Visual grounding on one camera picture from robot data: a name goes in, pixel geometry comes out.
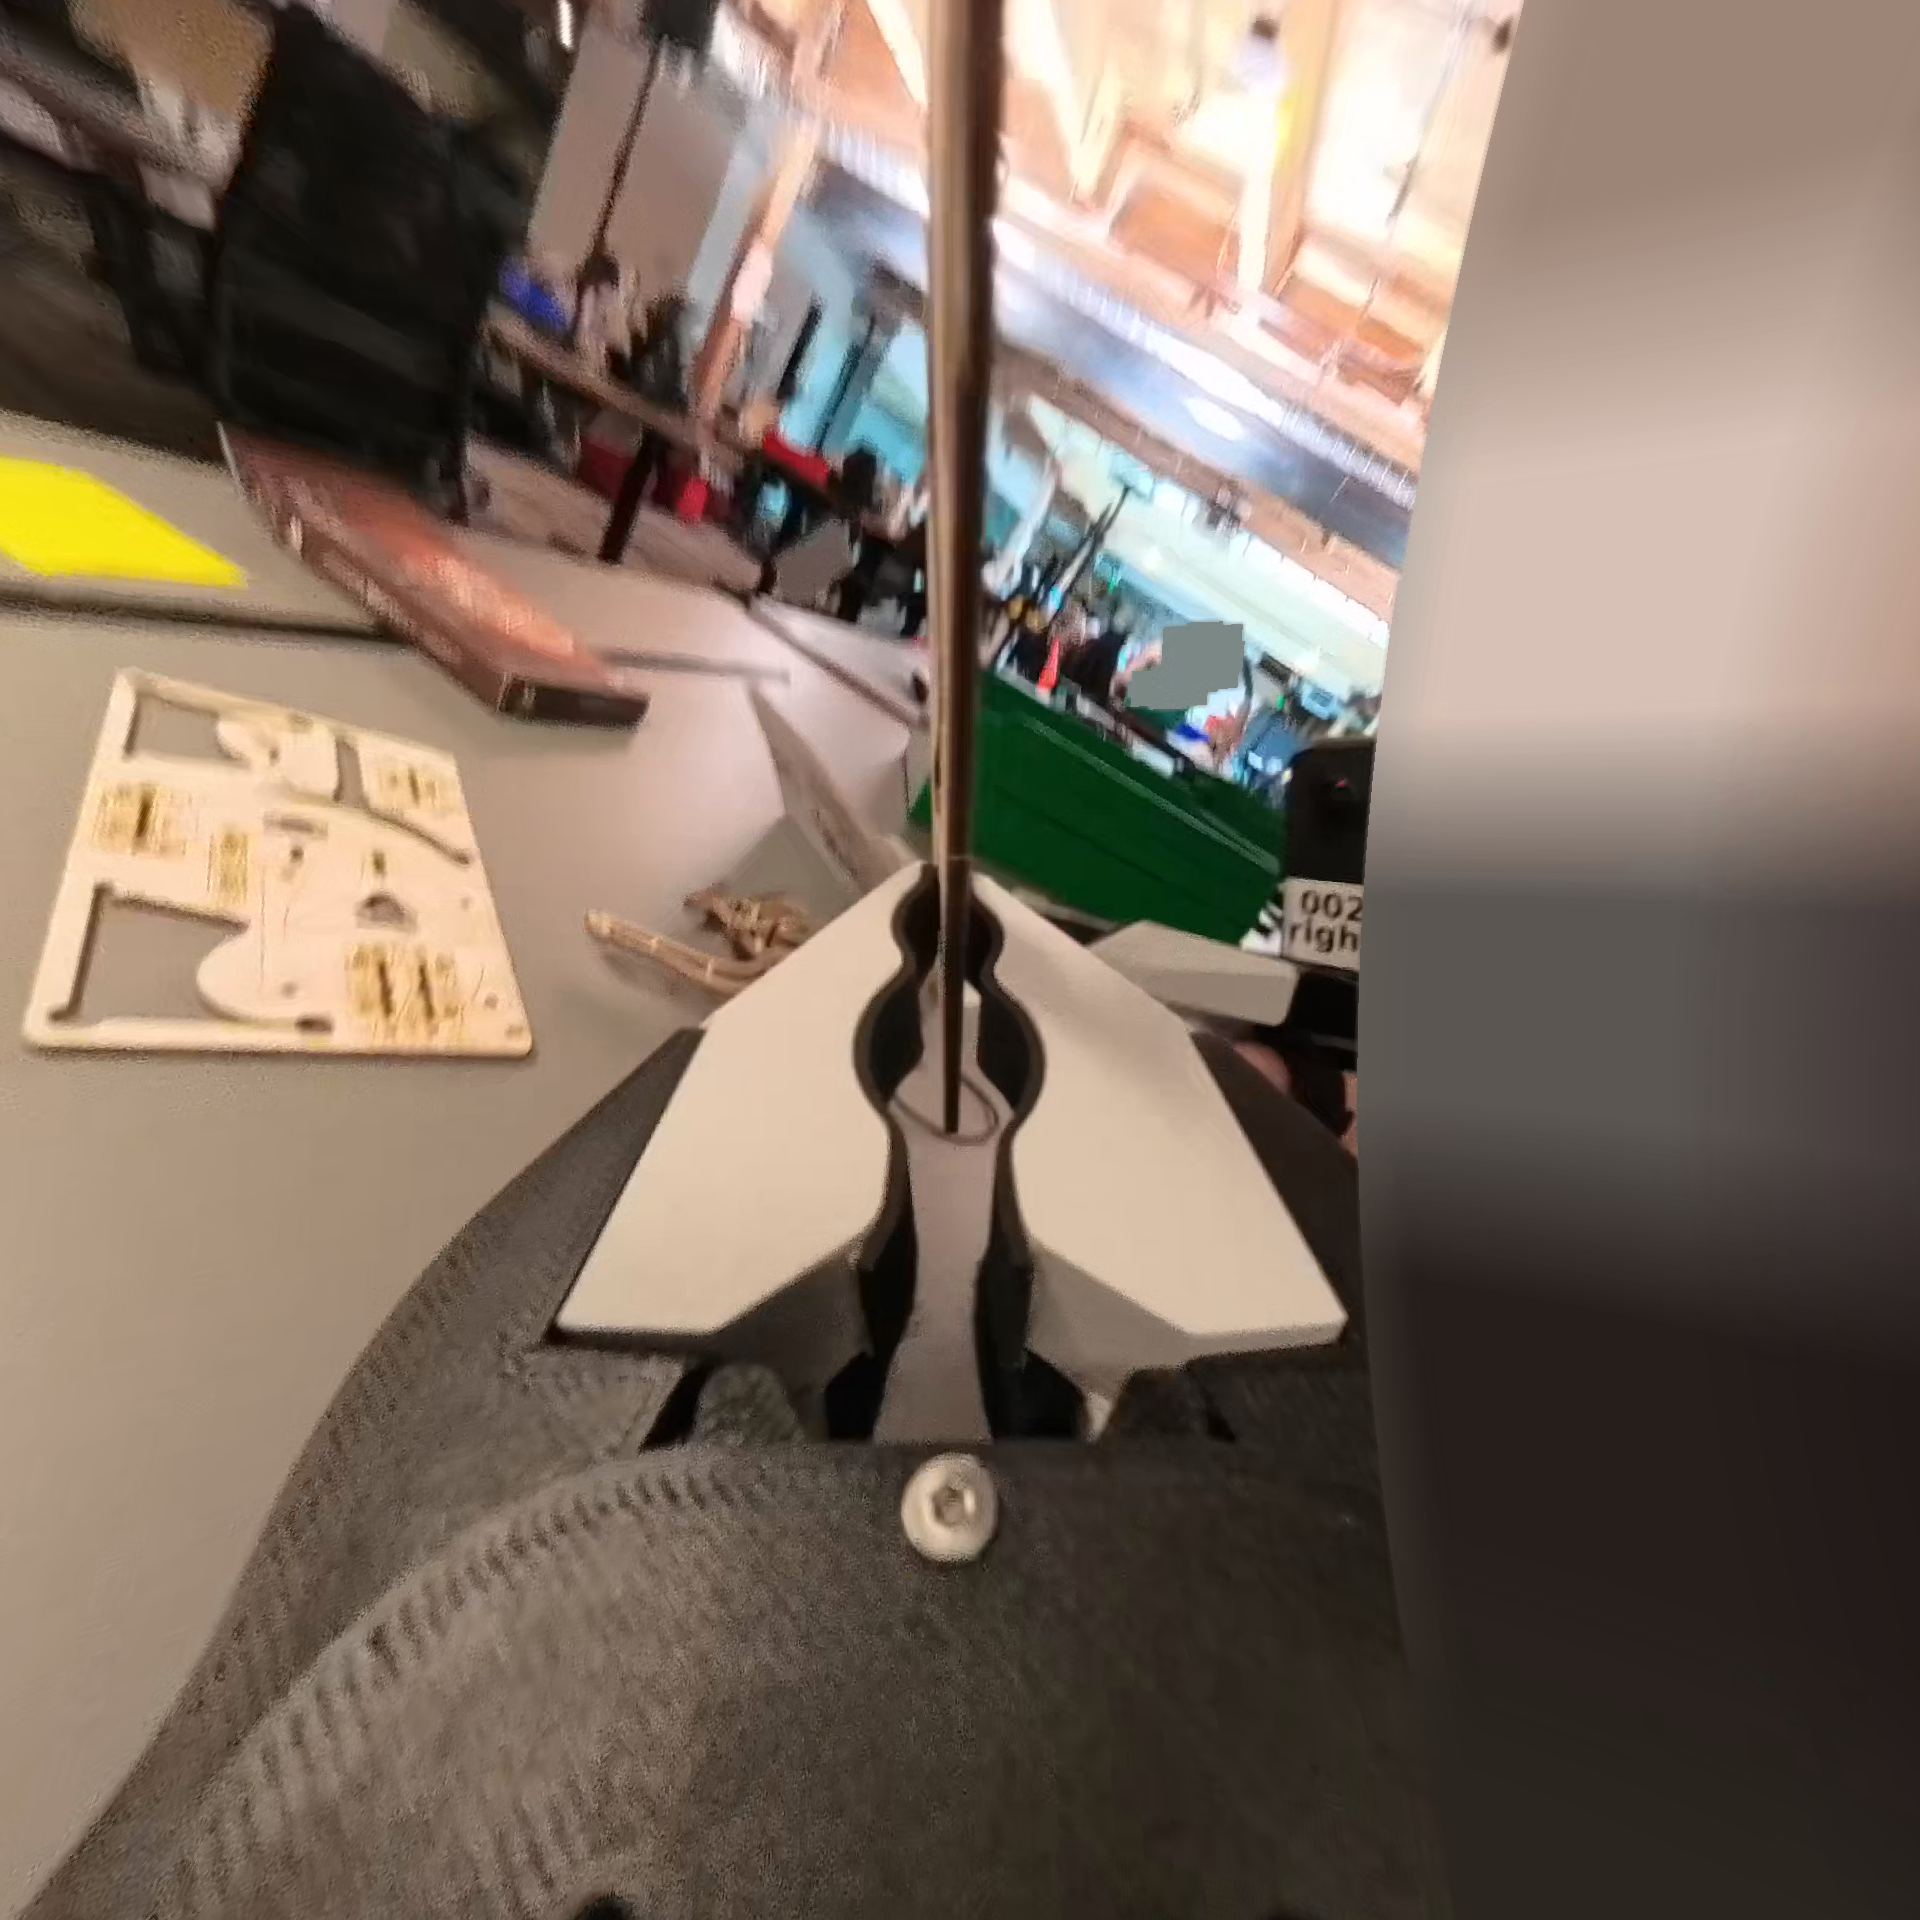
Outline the small wooden model part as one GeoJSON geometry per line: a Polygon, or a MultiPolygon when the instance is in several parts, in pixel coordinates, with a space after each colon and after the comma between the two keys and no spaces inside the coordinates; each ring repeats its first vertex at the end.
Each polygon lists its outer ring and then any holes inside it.
{"type": "Polygon", "coordinates": [[[686,897],[686,910],[719,934],[741,963],[777,961],[814,936],[814,920],[777,895],[735,895],[704,889],[686,897]]]}
{"type": "Polygon", "coordinates": [[[585,916],[585,933],[611,961],[650,967],[662,976],[695,987],[717,999],[730,999],[742,992],[764,975],[758,959],[706,953],[608,911],[589,911],[585,916]]]}

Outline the green plastic bin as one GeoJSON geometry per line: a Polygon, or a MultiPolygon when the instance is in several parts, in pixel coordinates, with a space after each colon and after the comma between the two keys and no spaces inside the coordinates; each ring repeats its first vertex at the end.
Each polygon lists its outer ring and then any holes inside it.
{"type": "Polygon", "coordinates": [[[1280,812],[1214,774],[1163,770],[1024,683],[985,673],[977,866],[1107,923],[1241,942],[1283,892],[1280,812]]]}

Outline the yellow sticky note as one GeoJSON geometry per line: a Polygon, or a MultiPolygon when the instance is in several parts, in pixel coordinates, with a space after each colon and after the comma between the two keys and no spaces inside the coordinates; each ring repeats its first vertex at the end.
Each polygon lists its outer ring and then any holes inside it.
{"type": "Polygon", "coordinates": [[[42,581],[240,590],[249,574],[80,467],[3,458],[3,554],[42,581]]]}

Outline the white instruction paper sheet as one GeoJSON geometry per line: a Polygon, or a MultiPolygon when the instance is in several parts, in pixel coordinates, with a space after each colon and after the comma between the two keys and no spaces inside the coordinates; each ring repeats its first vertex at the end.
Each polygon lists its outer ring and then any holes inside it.
{"type": "Polygon", "coordinates": [[[792,900],[815,923],[841,918],[898,876],[924,868],[924,855],[898,832],[880,832],[868,821],[783,707],[759,691],[750,707],[781,786],[781,874],[797,878],[792,900]]]}

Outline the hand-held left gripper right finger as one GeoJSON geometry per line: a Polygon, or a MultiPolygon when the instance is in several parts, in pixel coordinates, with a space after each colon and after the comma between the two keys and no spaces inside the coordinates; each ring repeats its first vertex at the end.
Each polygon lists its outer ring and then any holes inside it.
{"type": "Polygon", "coordinates": [[[1019,1346],[1084,1395],[1197,1360],[1303,1352],[1348,1326],[1188,1025],[989,878],[985,975],[1036,1050],[1009,1137],[1035,1263],[1019,1346]]]}

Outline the black office chair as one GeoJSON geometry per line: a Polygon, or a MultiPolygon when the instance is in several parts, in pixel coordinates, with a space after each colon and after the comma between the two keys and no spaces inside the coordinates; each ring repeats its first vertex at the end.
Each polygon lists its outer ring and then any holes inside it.
{"type": "Polygon", "coordinates": [[[276,12],[204,267],[225,435],[366,467],[455,519],[515,186],[315,9],[276,12]]]}

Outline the pale wooden model parts sheet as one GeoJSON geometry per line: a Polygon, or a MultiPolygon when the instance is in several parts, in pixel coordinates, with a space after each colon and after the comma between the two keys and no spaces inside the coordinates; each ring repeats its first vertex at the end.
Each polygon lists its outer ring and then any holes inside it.
{"type": "Polygon", "coordinates": [[[122,670],[22,1039],[50,1053],[531,1060],[455,757],[122,670]],[[193,1018],[82,1016],[106,908],[218,933],[193,1018]]]}

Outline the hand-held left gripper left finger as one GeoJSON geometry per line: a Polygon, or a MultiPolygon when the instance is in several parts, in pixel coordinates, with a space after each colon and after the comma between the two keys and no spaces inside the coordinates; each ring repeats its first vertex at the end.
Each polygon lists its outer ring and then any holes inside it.
{"type": "Polygon", "coordinates": [[[568,1294],[570,1339],[717,1339],[852,1256],[883,1213],[885,1100],[858,1036],[897,983],[912,866],[854,904],[699,1031],[666,1109],[568,1294]]]}

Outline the red-brown cardboard box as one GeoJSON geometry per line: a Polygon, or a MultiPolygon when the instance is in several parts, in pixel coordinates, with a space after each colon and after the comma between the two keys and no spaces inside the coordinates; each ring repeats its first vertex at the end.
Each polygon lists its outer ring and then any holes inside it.
{"type": "Polygon", "coordinates": [[[235,482],[276,540],[482,707],[527,724],[610,732],[644,722],[644,691],[472,559],[414,492],[231,424],[221,424],[219,438],[235,482]]]}

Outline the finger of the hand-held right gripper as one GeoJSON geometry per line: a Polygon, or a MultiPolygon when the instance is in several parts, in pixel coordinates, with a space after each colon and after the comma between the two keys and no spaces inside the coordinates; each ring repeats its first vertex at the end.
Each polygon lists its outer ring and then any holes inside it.
{"type": "Polygon", "coordinates": [[[1301,989],[1286,959],[1154,922],[1119,926],[1087,952],[1166,1009],[1224,1031],[1283,1026],[1301,989]]]}

